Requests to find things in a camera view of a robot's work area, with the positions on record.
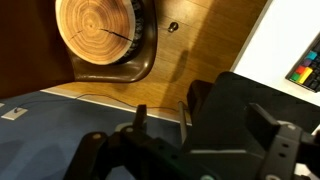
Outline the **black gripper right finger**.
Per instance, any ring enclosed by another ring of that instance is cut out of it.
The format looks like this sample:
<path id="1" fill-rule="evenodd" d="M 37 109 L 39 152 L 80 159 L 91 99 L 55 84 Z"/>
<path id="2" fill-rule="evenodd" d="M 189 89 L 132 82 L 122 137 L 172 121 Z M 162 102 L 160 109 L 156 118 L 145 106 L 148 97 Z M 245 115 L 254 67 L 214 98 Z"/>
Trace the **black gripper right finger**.
<path id="1" fill-rule="evenodd" d="M 266 151 L 258 180 L 309 180 L 296 175 L 296 164 L 320 176 L 319 133 L 311 135 L 292 123 L 281 124 L 256 103 L 247 106 L 247 129 Z"/>

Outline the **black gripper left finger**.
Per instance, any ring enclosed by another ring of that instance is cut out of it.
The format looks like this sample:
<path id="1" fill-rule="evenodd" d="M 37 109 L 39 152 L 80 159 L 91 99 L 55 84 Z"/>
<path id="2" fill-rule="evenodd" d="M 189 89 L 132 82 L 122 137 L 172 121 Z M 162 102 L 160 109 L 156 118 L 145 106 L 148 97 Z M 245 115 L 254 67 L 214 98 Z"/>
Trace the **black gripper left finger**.
<path id="1" fill-rule="evenodd" d="M 63 180 L 106 180 L 114 167 L 122 166 L 144 135 L 147 106 L 139 105 L 131 125 L 124 125 L 108 136 L 104 132 L 84 135 Z"/>

